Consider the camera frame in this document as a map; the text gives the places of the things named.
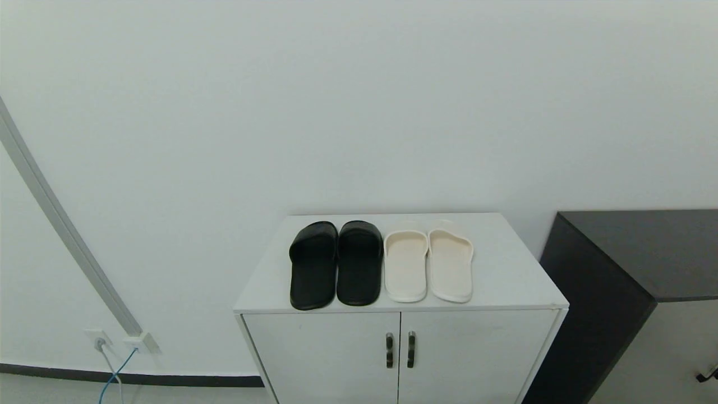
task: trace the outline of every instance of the cabinet door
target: cabinet door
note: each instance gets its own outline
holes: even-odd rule
[[[552,310],[402,313],[399,404],[514,404],[555,318]]]
[[[696,380],[718,366],[716,313],[718,300],[659,303],[590,403],[718,403],[718,380]]]
[[[243,317],[280,404],[396,404],[399,313]]]

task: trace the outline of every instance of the slipper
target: slipper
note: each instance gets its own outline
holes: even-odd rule
[[[391,300],[417,302],[426,296],[429,241],[415,221],[403,222],[384,239],[384,283]]]
[[[458,226],[440,221],[429,232],[429,287],[435,296],[455,303],[471,300],[474,246]]]
[[[374,303],[381,291],[381,233],[371,223],[346,223],[337,243],[337,298],[348,306]]]
[[[304,227],[289,248],[292,285],[289,302],[297,310],[312,310],[334,300],[337,279],[337,228],[328,221]]]

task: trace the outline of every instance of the cabinet top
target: cabinet top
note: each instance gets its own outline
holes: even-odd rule
[[[656,300],[718,298],[718,210],[576,211],[559,217]]]
[[[474,244],[472,260],[473,296],[467,303],[450,303],[432,295],[415,303],[397,303],[384,288],[369,306],[345,306],[334,299],[327,307],[302,312],[289,303],[292,263],[289,245],[297,232],[315,221],[331,221],[337,229],[352,220],[377,226],[382,235],[405,220],[429,226],[437,219],[461,226]],[[349,313],[368,311],[498,310],[527,308],[567,308],[568,301],[544,269],[500,214],[387,214],[342,216],[288,216],[269,243],[264,256],[234,306],[236,313]]]

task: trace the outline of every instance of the black cabinet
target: black cabinet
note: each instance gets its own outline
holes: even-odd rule
[[[541,265],[571,310],[524,403],[718,402],[717,210],[559,212]]]

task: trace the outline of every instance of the white wall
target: white wall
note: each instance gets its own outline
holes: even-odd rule
[[[3,0],[1,18],[0,93],[164,351],[133,372],[255,373],[230,308],[286,214],[501,211],[538,255],[557,209],[718,206],[715,3]],[[3,158],[0,359],[102,369],[81,329],[121,330]]]

